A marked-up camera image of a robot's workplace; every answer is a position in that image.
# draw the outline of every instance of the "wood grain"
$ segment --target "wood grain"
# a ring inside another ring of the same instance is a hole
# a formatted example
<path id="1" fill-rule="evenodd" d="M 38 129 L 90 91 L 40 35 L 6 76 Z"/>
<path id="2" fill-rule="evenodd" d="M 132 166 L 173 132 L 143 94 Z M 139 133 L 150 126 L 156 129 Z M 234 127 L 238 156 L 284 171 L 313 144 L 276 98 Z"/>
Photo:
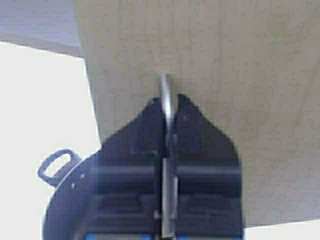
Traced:
<path id="1" fill-rule="evenodd" d="M 101 140 L 158 72 L 235 142 L 249 227 L 320 218 L 318 0 L 74 0 Z"/>

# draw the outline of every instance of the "wooden panel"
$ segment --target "wooden panel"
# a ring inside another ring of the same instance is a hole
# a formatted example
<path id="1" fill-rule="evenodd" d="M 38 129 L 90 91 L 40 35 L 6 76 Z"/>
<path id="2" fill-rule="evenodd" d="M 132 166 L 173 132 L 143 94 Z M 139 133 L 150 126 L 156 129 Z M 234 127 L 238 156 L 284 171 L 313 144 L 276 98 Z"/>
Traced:
<path id="1" fill-rule="evenodd" d="M 172 73 L 236 143 L 248 226 L 319 218 L 320 2 L 74 0 L 101 140 Z"/>

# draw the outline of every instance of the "gray surface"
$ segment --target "gray surface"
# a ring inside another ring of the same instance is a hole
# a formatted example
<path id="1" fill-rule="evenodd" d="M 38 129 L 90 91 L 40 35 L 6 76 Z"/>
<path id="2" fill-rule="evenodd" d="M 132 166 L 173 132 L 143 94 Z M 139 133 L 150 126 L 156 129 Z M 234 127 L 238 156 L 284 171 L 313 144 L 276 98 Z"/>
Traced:
<path id="1" fill-rule="evenodd" d="M 1 1 L 0 33 L 80 45 L 72 0 Z"/>

